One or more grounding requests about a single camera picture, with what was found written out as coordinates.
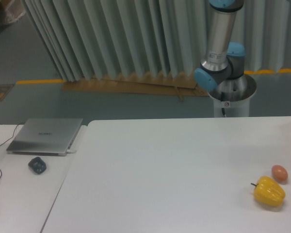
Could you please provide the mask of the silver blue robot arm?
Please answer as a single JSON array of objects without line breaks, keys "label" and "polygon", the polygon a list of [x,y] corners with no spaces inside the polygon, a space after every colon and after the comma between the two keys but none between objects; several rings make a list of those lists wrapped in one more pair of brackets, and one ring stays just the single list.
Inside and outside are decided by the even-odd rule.
[{"label": "silver blue robot arm", "polygon": [[237,12],[243,0],[211,0],[212,21],[205,55],[194,72],[197,84],[219,101],[241,101],[257,89],[253,78],[244,73],[245,48],[231,42]]}]

